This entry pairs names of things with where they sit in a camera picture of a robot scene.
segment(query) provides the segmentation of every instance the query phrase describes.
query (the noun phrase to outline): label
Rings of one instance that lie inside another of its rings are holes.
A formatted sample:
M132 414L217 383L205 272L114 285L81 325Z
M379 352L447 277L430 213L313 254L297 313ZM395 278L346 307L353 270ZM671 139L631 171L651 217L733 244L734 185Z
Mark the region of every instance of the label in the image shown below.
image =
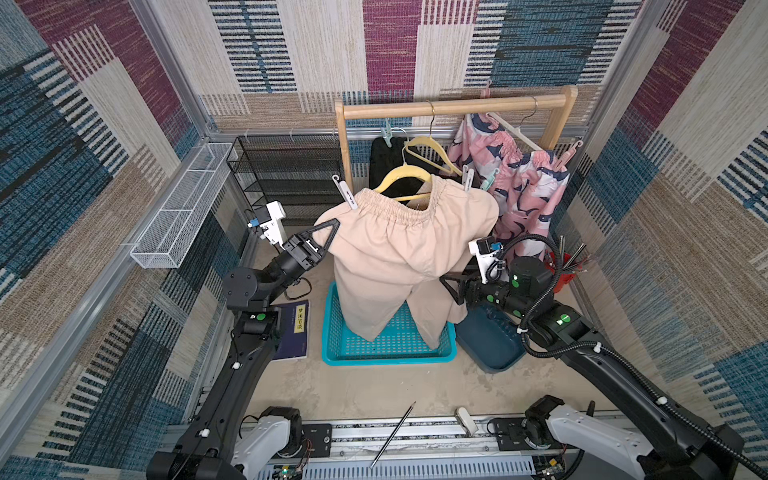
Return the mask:
M293 332L303 332L304 326L306 325L306 305L299 305L296 307L296 316L294 319L295 321L293 322Z

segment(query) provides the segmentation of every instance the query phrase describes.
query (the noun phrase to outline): black wire mesh shelf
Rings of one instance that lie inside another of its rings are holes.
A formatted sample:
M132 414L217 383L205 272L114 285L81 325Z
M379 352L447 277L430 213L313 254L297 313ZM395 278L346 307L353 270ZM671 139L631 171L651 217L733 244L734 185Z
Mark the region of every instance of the black wire mesh shelf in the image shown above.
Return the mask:
M285 225L312 225L343 202L331 180L343 177L336 135L241 136L234 150L238 157L227 164L251 206L279 201Z

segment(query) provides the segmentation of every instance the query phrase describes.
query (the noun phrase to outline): yellow hanger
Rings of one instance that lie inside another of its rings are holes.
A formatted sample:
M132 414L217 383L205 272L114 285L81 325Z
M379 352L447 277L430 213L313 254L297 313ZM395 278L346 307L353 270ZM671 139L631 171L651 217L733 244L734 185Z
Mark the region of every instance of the yellow hanger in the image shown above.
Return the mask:
M450 175L453 175L453 174L461 175L462 171L459 170L459 168L456 167L453 163L451 163L451 161L448 159L448 154L445 152L445 149L441 147L440 144L437 143L437 141L434 138L432 138L432 124L435 123L435 105L432 105L432 102L429 100L427 100L427 102L432 106L432 121L429 122L429 136L416 137L413 140L406 141L402 147L402 161L403 163L406 162L406 151L407 151L409 154L413 155L414 157L418 158L419 160L423 161L428 165L432 165L433 167L437 168L442 172L445 172ZM437 155L440 156L443 163L445 165L448 165L448 168L445 168L445 166L443 165L437 165L435 162L428 160L423 156L409 149L409 147L412 147L415 145L423 145L425 147L430 147L431 149L436 151Z
M392 184L394 184L396 181L400 180L401 178L408 178L408 177L414 177L418 178L420 180L423 180L425 182L432 182L432 175L429 174L427 170L424 170L421 167L417 167L415 165L402 165L397 168L393 168L385 177L384 180L382 180L382 183L373 189L378 194L384 193L384 190L389 188ZM429 197L429 194L417 194L417 195L407 195L405 197L397 197L393 200L396 200L398 202L403 202L406 200L418 200L421 198L427 198Z

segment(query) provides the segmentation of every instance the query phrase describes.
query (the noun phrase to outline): book cover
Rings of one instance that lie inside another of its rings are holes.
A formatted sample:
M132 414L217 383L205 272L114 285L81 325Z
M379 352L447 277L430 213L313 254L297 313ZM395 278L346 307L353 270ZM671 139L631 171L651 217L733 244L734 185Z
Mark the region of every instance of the book cover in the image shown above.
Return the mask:
M281 313L283 336L273 360L306 358L310 301L281 303L276 306L283 309Z

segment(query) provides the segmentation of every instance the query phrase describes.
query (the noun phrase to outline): white hanger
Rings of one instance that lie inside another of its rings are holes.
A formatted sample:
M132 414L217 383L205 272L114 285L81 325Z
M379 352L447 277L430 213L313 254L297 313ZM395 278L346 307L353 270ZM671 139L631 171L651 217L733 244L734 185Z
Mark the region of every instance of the white hanger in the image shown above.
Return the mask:
M522 125L523 125L523 120L525 120L525 119L526 119L526 118L528 118L528 117L532 117L532 116L534 116L534 115L536 114L536 112L538 111L538 99L537 99L536 97L531 97L531 98L533 98L533 100L536 102L536 107L535 107L535 109L533 110L533 113L532 113L532 114L530 114L530 115L528 115L528 116L526 116L526 117L523 117L523 119L522 119L522 120L520 120L520 126L522 126ZM507 130L507 131L509 131L509 133L513 134L514 136L516 136L517 138L519 138L520 140L522 140L522 141L523 141L523 143L525 143L526 145L528 145L528 146L529 146L530 148L532 148L533 150L535 150L535 151L541 151L541 150L543 150L541 147L539 147L539 146L536 144L536 142L534 142L534 141L533 141L533 140L531 140L530 138L526 137L526 136L525 136L525 135L524 135L524 134L523 134L523 133L520 131L520 127L512 127L512 126L509 124L509 122L508 122L508 121L506 121L505 119L501 118L501 117L500 117L498 114L496 114L496 113L494 113L494 112L490 112L490 113L488 113L488 116L489 116L490 118L493 118L494 120L496 120L496 121L497 121L497 122L498 122L498 123L499 123L499 124L500 124L502 127L504 127L504 128Z

